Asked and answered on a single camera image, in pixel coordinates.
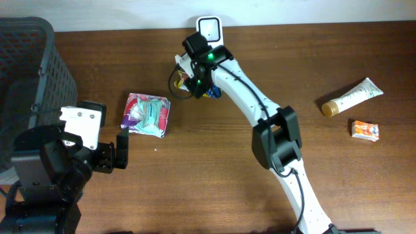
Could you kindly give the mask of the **blue yellow paste sachet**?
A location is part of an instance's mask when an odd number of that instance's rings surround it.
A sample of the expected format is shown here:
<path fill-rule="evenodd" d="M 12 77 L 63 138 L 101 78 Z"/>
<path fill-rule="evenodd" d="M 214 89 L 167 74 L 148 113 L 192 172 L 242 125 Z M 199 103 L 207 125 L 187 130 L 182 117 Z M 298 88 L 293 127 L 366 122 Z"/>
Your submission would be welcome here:
<path fill-rule="evenodd" d="M 184 90 L 186 92 L 189 92 L 189 89 L 185 86 L 185 81 L 189 78 L 188 74 L 184 71 L 177 71 L 177 74 L 179 75 L 179 80 L 174 81 L 174 86 L 180 90 Z M 222 95 L 221 89 L 219 87 L 213 85 L 212 88 L 208 89 L 206 93 L 204 93 L 203 97 L 205 98 L 212 98 L 212 99 L 218 99 Z"/>

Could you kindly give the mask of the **teal toilet tissue pack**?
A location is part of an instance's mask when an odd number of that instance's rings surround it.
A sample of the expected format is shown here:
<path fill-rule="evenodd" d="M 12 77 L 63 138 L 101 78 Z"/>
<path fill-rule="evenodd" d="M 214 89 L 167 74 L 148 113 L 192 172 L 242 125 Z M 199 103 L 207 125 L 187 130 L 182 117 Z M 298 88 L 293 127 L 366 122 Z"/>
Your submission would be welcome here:
<path fill-rule="evenodd" d="M 137 99 L 131 115 L 138 118 L 138 122 L 131 126 L 131 130 L 144 135 L 152 135 L 161 138 L 163 130 L 159 126 L 163 101 L 159 99 L 148 99 L 142 101 Z"/>

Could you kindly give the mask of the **red purple tissue pack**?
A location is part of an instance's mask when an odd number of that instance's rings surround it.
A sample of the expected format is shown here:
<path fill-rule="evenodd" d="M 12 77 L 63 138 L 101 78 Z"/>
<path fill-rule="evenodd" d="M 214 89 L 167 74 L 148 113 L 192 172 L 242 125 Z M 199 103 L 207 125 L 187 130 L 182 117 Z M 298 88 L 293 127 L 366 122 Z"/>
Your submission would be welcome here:
<path fill-rule="evenodd" d="M 148 94 L 130 93 L 128 98 L 127 98 L 127 102 L 126 102 L 125 109 L 124 109 L 124 112 L 123 112 L 123 119 L 122 119 L 121 128 L 124 129 L 124 128 L 127 127 L 129 129 L 130 133 L 136 133 L 136 132 L 133 132 L 131 130 L 131 126 L 135 125 L 138 122 L 138 118 L 133 117 L 131 115 L 131 113 L 132 113 L 133 108 L 137 104 L 137 99 L 140 99 L 142 101 L 147 101 L 148 99 L 159 99 L 159 100 L 163 101 L 161 117 L 160 117 L 160 122 L 159 122 L 159 126 L 163 130 L 162 137 L 161 137 L 161 138 L 163 138 L 166 134 L 168 116 L 169 116 L 169 113 L 170 113 L 170 102 L 166 97 L 152 96 L 152 95 L 148 95 Z"/>

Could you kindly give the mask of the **white shampoo tube gold cap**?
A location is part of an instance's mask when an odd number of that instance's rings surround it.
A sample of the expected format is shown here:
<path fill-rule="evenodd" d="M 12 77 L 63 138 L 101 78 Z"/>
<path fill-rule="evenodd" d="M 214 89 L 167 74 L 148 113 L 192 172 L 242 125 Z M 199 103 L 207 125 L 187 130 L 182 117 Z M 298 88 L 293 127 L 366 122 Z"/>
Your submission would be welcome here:
<path fill-rule="evenodd" d="M 380 96 L 383 93 L 384 92 L 367 77 L 342 96 L 325 102 L 321 106 L 321 111 L 326 117 L 333 117 L 368 99 Z"/>

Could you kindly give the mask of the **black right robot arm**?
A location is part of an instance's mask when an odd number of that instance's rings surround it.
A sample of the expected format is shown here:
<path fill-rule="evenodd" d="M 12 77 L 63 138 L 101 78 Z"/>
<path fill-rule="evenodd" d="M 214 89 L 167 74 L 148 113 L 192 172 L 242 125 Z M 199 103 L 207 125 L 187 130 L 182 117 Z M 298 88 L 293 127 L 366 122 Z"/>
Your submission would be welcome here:
<path fill-rule="evenodd" d="M 176 56 L 188 75 L 185 86 L 200 98 L 217 86 L 242 111 L 252 127 L 252 151 L 259 164 L 282 186 L 296 215 L 293 233 L 340 233 L 321 207 L 307 178 L 298 118 L 292 107 L 280 107 L 246 76 L 223 45 L 212 47 L 200 32 L 185 38 L 185 54 Z"/>

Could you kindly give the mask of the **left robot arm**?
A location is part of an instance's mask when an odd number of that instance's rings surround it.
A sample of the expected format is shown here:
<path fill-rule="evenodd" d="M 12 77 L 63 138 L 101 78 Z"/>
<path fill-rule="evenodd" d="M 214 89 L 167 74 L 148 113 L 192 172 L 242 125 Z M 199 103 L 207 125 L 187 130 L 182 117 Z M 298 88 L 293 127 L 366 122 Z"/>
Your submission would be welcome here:
<path fill-rule="evenodd" d="M 110 174 L 128 163 L 129 131 L 97 149 L 83 145 L 63 125 L 43 125 L 14 141 L 15 182 L 6 197 L 2 233 L 75 233 L 81 212 L 77 202 L 94 172 Z"/>

